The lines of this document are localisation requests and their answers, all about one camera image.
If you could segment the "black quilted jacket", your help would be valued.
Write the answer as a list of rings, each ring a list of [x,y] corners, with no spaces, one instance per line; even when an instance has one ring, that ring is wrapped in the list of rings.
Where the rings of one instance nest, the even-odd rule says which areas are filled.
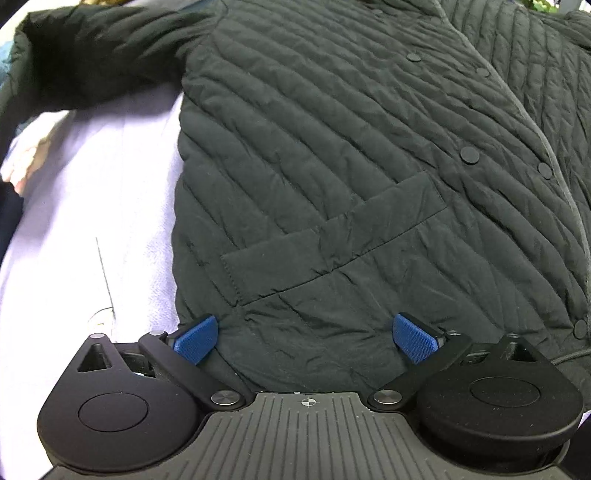
[[[76,6],[19,25],[1,143],[183,90],[172,271],[236,390],[370,393],[410,313],[556,357],[590,344],[590,17],[508,1]]]

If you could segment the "pink white blanket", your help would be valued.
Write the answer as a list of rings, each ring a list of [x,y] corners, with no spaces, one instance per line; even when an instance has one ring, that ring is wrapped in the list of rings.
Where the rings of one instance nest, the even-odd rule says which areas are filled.
[[[88,335],[127,342],[176,327],[181,100],[164,85],[39,119],[48,152],[25,178],[1,266],[3,414],[34,414]]]

